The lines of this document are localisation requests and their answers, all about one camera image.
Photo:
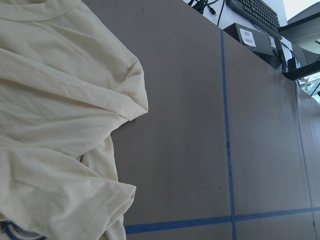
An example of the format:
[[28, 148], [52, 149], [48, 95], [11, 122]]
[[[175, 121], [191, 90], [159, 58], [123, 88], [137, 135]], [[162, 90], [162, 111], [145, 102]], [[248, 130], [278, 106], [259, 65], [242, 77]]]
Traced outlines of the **black box with label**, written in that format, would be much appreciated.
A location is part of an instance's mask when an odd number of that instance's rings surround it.
[[268, 59], [275, 55], [276, 48], [272, 46], [266, 33], [238, 23], [227, 26], [223, 31], [263, 59]]

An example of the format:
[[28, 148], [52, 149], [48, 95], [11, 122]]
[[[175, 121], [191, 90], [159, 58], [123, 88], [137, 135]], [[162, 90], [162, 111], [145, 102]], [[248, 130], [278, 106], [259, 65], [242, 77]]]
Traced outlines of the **black keyboard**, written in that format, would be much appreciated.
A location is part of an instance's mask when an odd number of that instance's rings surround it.
[[248, 20], [257, 20], [272, 29], [280, 27], [277, 13], [263, 0], [226, 0], [225, 4]]

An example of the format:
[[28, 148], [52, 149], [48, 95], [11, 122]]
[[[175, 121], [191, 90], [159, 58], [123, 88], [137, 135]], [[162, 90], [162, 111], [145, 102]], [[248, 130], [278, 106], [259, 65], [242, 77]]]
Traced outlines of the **cream long-sleeve graphic shirt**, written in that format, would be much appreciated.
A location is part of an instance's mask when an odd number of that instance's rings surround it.
[[1, 1], [1, 239], [124, 240], [111, 133], [147, 112], [139, 60], [85, 3]]

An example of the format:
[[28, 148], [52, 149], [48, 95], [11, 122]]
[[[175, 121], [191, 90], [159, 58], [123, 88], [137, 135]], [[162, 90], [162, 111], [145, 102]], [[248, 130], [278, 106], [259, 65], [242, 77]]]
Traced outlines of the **black monitor stand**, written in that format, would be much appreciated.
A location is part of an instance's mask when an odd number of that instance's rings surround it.
[[254, 19], [257, 24], [276, 39], [283, 37], [293, 48], [293, 53], [301, 67], [290, 69], [284, 75], [290, 80], [307, 77], [320, 71], [320, 13], [310, 16], [294, 16], [288, 24], [272, 28], [265, 20]]

